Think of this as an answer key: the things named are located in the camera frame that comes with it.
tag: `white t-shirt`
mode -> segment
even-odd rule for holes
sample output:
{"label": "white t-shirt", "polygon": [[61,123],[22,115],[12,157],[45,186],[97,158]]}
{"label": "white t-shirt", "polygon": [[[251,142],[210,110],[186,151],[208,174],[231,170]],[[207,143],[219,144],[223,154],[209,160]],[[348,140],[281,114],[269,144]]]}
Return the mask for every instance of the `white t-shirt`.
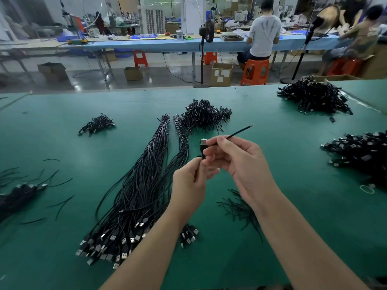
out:
{"label": "white t-shirt", "polygon": [[274,38],[281,33],[281,20],[275,16],[260,16],[254,19],[248,37],[253,39],[250,54],[255,57],[268,57],[271,55]]}

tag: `person in white shirt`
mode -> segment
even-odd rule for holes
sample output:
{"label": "person in white shirt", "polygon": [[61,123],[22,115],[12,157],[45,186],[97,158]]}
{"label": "person in white shirt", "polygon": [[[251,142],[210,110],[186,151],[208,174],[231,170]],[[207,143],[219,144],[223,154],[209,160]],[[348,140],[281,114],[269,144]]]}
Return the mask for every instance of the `person in white shirt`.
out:
{"label": "person in white shirt", "polygon": [[274,0],[262,0],[262,16],[254,19],[246,43],[251,49],[238,53],[239,66],[244,69],[247,60],[267,60],[270,58],[273,44],[279,41],[281,20],[272,14]]}

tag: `right hand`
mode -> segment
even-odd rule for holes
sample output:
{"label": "right hand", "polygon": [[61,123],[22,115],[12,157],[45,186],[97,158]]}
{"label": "right hand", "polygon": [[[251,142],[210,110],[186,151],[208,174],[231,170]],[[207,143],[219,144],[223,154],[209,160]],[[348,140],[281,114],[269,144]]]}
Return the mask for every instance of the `right hand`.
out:
{"label": "right hand", "polygon": [[207,140],[203,164],[228,171],[239,193],[252,209],[271,191],[278,189],[260,147],[239,137],[216,136]]}

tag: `white air conditioner unit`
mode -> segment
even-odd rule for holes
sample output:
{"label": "white air conditioner unit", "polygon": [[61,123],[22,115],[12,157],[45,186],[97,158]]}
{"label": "white air conditioner unit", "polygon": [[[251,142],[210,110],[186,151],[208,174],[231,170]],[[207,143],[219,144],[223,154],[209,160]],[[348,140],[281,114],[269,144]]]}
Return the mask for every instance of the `white air conditioner unit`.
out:
{"label": "white air conditioner unit", "polygon": [[140,5],[137,6],[137,9],[142,33],[162,34],[165,32],[165,18],[162,10]]}

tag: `orange stool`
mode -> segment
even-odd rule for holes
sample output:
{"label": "orange stool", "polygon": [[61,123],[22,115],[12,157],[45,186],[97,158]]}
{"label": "orange stool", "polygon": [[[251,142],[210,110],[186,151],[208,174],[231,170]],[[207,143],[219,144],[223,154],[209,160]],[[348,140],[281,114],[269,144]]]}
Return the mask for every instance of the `orange stool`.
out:
{"label": "orange stool", "polygon": [[[139,58],[137,57],[137,54],[143,54],[143,56]],[[148,61],[146,60],[146,56],[144,52],[134,50],[133,58],[134,58],[134,66],[137,67],[138,64],[145,64],[145,67],[148,67]]]}
{"label": "orange stool", "polygon": [[[249,66],[252,66],[249,74],[247,74],[247,69]],[[266,67],[265,75],[261,75],[261,70],[263,67]],[[247,83],[249,85],[262,85],[267,82],[269,61],[267,60],[247,60],[246,66],[244,67],[244,72],[242,80],[239,85]]]}
{"label": "orange stool", "polygon": [[214,55],[213,52],[207,52],[204,54],[203,60],[206,65],[210,65],[211,61],[215,61],[215,63],[217,63],[217,53]]}
{"label": "orange stool", "polygon": [[337,59],[333,62],[331,68],[329,68],[327,76],[342,74],[356,75],[361,63],[363,63],[363,59]]}

